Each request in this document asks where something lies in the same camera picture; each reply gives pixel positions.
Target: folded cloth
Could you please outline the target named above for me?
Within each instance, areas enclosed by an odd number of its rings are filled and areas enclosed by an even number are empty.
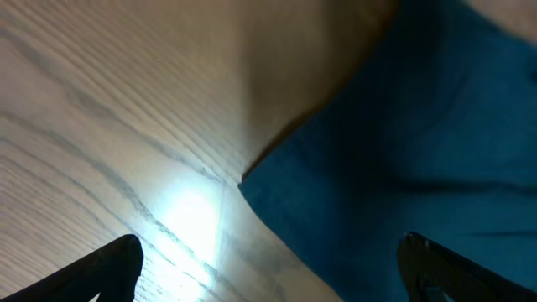
[[[416,231],[537,289],[537,52],[466,4],[403,0],[341,94],[239,185],[345,301],[405,301]]]

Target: wooden table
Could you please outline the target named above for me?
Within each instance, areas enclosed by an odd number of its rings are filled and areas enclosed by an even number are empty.
[[[133,233],[137,301],[339,300],[237,183],[367,57],[393,1],[0,5],[0,298]]]

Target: cloth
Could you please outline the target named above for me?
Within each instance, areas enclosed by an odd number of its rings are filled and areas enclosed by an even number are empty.
[[[537,290],[537,53],[466,4],[403,0],[339,96],[239,185],[345,301],[405,301],[416,231]]]

